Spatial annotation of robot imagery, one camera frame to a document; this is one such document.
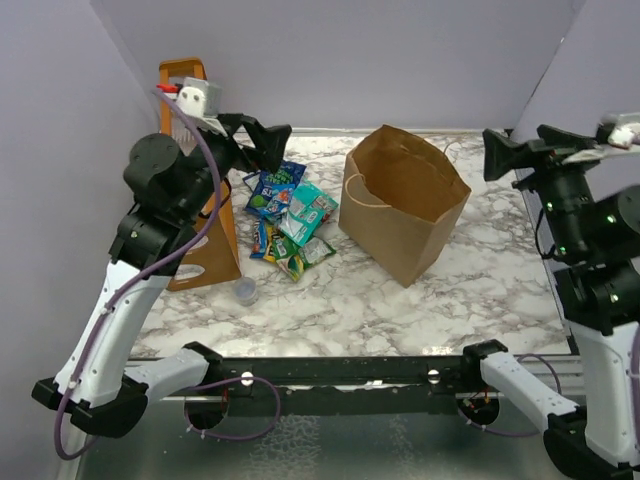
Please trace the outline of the brown paper bag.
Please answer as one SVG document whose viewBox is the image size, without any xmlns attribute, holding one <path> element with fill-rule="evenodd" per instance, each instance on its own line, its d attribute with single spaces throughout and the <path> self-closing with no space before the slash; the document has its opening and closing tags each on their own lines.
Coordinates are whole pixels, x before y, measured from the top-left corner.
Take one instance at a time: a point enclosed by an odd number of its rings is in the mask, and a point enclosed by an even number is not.
<svg viewBox="0 0 640 480">
<path fill-rule="evenodd" d="M 339 227 L 408 287 L 436 262 L 470 195 L 443 151 L 383 125 L 346 155 Z"/>
</svg>

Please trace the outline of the small blue candy bar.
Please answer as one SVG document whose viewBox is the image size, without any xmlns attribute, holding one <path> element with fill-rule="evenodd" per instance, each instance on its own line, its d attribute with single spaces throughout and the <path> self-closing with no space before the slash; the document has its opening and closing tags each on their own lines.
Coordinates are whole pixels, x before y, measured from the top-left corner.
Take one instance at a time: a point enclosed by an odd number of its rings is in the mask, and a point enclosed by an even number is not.
<svg viewBox="0 0 640 480">
<path fill-rule="evenodd" d="M 260 259 L 264 257 L 267 247 L 267 228 L 266 222 L 263 218 L 259 218 L 253 225 L 252 233 L 253 244 L 251 248 L 250 257 L 253 259 Z"/>
</svg>

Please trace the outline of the blue Burts crisps packet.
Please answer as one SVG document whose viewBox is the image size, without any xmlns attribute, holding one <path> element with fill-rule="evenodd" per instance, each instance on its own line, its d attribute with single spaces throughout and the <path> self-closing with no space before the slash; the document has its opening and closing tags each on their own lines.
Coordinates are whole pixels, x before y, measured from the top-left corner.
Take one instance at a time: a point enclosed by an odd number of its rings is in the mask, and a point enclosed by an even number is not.
<svg viewBox="0 0 640 480">
<path fill-rule="evenodd" d="M 250 214 L 258 215 L 259 209 L 265 207 L 273 198 L 277 187 L 281 185 L 297 186 L 305 171 L 305 165 L 291 161 L 283 161 L 275 173 L 261 171 L 245 210 Z"/>
</svg>

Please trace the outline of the green yellow snack packet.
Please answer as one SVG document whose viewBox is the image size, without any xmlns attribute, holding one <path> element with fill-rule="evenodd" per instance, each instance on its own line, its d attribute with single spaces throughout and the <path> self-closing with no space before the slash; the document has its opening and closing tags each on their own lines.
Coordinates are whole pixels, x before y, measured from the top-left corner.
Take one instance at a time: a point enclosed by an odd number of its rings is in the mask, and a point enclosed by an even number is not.
<svg viewBox="0 0 640 480">
<path fill-rule="evenodd" d="M 294 282 L 310 268 L 330 258 L 336 250 L 325 240 L 312 236 L 303 246 L 288 237 L 276 237 L 273 242 L 276 265 Z"/>
</svg>

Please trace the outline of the yellow M&M's packet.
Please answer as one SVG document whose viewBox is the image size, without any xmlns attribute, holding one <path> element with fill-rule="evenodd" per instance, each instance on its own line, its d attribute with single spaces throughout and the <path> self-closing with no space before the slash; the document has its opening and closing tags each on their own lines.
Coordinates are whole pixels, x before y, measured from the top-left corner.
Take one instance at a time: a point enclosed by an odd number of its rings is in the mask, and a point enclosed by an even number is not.
<svg viewBox="0 0 640 480">
<path fill-rule="evenodd" d="M 280 247 L 286 248 L 285 242 L 287 237 L 282 232 L 270 223 L 265 224 L 266 232 L 266 246 L 263 259 L 270 263 L 276 263 L 280 253 L 278 249 Z"/>
</svg>

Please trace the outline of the dark blue snack packet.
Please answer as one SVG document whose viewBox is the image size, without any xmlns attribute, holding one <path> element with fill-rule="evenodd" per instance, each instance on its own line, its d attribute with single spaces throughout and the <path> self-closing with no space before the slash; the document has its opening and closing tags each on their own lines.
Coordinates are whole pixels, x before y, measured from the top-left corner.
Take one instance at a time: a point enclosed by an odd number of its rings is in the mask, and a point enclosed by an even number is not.
<svg viewBox="0 0 640 480">
<path fill-rule="evenodd" d="M 261 173 L 251 173 L 243 178 L 243 183 L 249 188 L 251 192 L 254 192 L 259 186 L 261 181 Z"/>
</svg>

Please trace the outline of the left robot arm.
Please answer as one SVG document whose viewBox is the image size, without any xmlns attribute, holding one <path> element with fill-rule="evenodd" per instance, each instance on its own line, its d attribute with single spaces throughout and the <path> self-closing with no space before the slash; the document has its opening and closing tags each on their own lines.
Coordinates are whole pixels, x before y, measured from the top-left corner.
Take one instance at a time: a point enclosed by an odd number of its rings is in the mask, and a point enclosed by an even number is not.
<svg viewBox="0 0 640 480">
<path fill-rule="evenodd" d="M 200 130 L 204 143 L 190 154 L 163 133 L 142 137 L 130 151 L 123 177 L 134 205 L 118 225 L 97 304 L 64 367 L 32 390 L 58 420 L 68 416 L 88 435 L 121 438 L 150 404 L 220 385 L 220 355 L 198 342 L 147 367 L 126 363 L 151 307 L 198 242 L 196 220 L 221 181 L 232 169 L 277 171 L 292 133 L 243 114 L 223 115 L 222 128 Z"/>
</svg>

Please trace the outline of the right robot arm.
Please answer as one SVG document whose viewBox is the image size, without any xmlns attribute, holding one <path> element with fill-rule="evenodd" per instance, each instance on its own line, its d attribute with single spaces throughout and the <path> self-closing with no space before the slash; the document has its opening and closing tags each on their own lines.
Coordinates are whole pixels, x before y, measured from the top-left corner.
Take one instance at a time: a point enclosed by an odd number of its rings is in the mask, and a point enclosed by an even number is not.
<svg viewBox="0 0 640 480">
<path fill-rule="evenodd" d="M 561 264 L 555 286 L 582 365 L 585 401 L 550 389 L 497 341 L 467 346 L 459 378 L 469 390 L 491 387 L 542 434 L 555 467 L 573 479 L 639 475 L 639 189 L 592 197 L 587 172 L 605 159 L 639 151 L 639 118 L 601 121 L 594 136 L 541 125 L 517 143 L 491 129 L 482 134 L 484 178 L 523 169 L 514 183 L 536 193 L 540 218 Z"/>
</svg>

